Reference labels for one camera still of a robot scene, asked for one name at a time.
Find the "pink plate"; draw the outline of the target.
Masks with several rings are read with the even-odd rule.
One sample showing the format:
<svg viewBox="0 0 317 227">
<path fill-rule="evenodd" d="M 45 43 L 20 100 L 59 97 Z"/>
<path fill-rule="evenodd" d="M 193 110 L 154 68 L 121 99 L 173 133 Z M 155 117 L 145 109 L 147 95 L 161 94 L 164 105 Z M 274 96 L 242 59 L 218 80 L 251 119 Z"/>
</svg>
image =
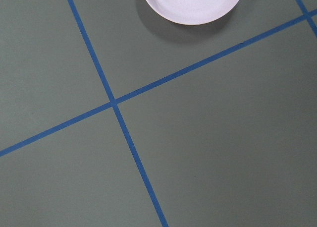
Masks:
<svg viewBox="0 0 317 227">
<path fill-rule="evenodd" d="M 161 17 L 182 25 L 202 25 L 229 13 L 239 0 L 146 0 Z"/>
</svg>

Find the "brown paper table cover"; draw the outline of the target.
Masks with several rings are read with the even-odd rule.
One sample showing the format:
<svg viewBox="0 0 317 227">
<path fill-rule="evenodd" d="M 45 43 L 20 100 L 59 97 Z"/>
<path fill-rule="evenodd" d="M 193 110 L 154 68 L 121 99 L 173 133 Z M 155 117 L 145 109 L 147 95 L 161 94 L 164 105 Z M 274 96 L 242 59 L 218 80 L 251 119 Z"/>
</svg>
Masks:
<svg viewBox="0 0 317 227">
<path fill-rule="evenodd" d="M 316 226 L 316 29 L 317 0 L 0 0 L 1 226 Z"/>
</svg>

